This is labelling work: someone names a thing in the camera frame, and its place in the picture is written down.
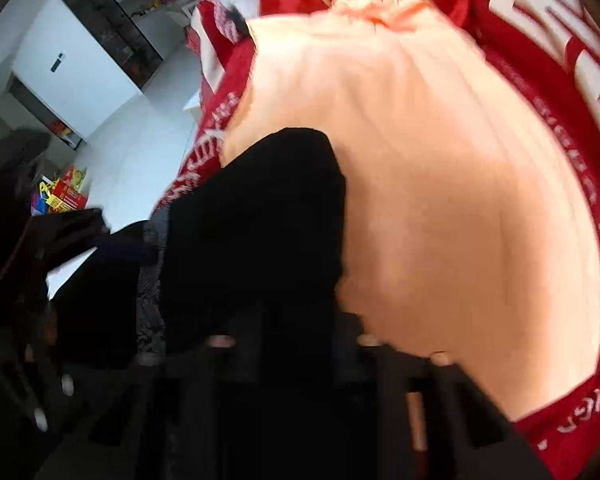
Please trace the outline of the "black pants with patterned waistband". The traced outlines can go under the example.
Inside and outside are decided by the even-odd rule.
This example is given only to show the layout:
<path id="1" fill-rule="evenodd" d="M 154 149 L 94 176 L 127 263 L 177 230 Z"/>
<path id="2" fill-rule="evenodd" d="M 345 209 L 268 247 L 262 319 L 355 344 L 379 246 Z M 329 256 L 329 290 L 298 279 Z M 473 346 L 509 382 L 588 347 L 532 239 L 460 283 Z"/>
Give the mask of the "black pants with patterned waistband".
<path id="1" fill-rule="evenodd" d="M 73 477 L 334 470 L 345 195 L 327 136 L 289 128 L 87 258 L 52 301 Z"/>

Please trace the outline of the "red pillow gold emblem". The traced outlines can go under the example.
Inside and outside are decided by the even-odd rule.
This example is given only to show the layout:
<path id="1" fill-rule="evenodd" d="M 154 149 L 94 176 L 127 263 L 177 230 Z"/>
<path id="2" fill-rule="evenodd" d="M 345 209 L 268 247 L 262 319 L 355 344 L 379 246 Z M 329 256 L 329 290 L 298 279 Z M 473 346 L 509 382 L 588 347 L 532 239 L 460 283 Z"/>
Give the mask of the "red pillow gold emblem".
<path id="1" fill-rule="evenodd" d="M 456 356 L 511 418 L 600 353 L 600 246 L 564 150 L 430 0 L 255 18 L 231 162 L 324 132 L 347 180 L 342 304 L 403 351 Z"/>

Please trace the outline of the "red sofa cover with lettering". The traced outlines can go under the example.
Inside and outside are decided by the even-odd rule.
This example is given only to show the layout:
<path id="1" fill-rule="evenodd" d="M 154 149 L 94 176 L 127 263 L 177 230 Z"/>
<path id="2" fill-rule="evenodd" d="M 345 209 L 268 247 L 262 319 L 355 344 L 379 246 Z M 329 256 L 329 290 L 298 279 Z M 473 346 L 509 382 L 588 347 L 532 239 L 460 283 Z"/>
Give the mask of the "red sofa cover with lettering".
<path id="1" fill-rule="evenodd" d="M 247 35 L 237 38 L 234 29 L 227 28 L 218 30 L 211 39 L 212 44 L 222 50 L 219 63 L 223 77 L 204 113 L 196 150 L 164 196 L 161 208 L 199 188 L 230 163 L 223 158 L 225 133 L 246 92 L 256 53 L 249 22 L 265 16 L 324 12 L 336 1 L 212 0 L 207 4 L 202 14 L 205 25 L 215 25 L 218 6 L 235 8 L 246 20 Z M 486 62 L 550 128 L 580 182 L 591 208 L 600 246 L 600 29 L 592 16 L 579 0 L 430 1 L 474 40 Z M 289 128 L 313 129 L 286 127 L 282 130 Z M 511 418 L 452 353 L 410 353 L 375 335 L 366 318 L 348 310 L 339 296 L 339 286 L 346 270 L 343 252 L 347 218 L 347 180 L 341 168 L 340 171 L 346 181 L 346 195 L 342 272 L 335 288 L 338 304 L 335 385 L 339 424 L 336 466 L 334 470 L 311 479 L 353 479 L 349 471 L 349 344 L 361 334 L 373 336 L 382 344 L 412 356 L 429 358 L 441 352 L 460 364 L 547 466 L 550 472 L 547 479 L 577 477 L 600 447 L 600 353 L 594 374 L 582 384 L 538 410 L 521 418 Z"/>

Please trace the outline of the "colourful toys on floor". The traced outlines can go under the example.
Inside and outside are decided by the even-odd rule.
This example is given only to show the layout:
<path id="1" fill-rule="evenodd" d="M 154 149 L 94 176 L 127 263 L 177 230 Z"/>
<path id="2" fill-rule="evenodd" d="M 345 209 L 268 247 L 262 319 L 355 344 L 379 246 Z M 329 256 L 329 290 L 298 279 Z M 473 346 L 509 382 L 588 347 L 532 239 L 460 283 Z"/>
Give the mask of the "colourful toys on floor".
<path id="1" fill-rule="evenodd" d="M 70 166 L 61 177 L 55 180 L 38 176 L 34 181 L 31 194 L 32 214 L 46 216 L 46 214 L 84 209 L 87 196 L 81 192 L 81 188 L 85 175 L 85 169 Z"/>

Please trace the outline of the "white cabinet with dark panel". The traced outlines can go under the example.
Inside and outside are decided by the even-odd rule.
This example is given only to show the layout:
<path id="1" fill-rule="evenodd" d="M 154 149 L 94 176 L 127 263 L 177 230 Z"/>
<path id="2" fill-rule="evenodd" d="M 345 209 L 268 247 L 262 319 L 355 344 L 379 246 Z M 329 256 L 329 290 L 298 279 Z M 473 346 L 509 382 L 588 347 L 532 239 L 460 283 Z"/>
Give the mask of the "white cabinet with dark panel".
<path id="1" fill-rule="evenodd" d="M 12 71 L 87 139 L 142 92 L 162 62 L 117 0 L 46 0 L 23 36 Z"/>

